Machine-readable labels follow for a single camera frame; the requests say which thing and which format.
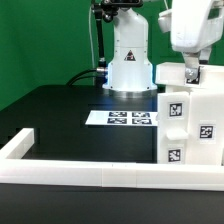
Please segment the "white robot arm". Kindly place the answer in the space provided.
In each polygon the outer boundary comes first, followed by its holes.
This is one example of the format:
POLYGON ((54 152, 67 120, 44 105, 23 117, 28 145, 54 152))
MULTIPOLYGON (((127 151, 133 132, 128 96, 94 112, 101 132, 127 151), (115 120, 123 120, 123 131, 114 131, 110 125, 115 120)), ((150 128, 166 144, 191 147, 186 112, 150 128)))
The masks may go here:
MULTIPOLYGON (((148 60, 148 22, 133 9, 153 0, 103 0, 115 7, 114 57, 107 66, 103 89, 121 96, 134 96, 157 89, 153 66, 148 60)), ((189 81, 200 77, 200 63, 208 61, 211 46, 224 31, 224 0, 172 0, 159 14, 158 22, 171 37, 172 49, 184 58, 184 75, 189 81)))

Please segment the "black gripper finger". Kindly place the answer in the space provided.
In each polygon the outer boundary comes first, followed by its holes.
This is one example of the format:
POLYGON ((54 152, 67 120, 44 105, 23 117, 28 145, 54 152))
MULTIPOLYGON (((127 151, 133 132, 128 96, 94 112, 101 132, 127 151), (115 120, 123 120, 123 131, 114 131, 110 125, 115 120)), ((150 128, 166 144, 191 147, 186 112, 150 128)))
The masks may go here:
POLYGON ((200 56, 199 56, 199 62, 201 64, 207 64, 209 62, 211 51, 212 51, 211 46, 208 46, 208 47, 201 50, 200 56))
POLYGON ((190 80, 195 80, 199 73, 199 53, 182 53, 185 63, 185 77, 190 80))

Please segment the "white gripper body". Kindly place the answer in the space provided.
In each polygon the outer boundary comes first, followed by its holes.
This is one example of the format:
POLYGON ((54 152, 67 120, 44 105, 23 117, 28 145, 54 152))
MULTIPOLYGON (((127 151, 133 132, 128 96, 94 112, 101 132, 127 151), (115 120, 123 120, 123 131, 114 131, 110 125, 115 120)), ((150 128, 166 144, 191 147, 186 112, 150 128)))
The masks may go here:
POLYGON ((171 44, 196 53, 220 40, 220 0, 173 0, 171 44))

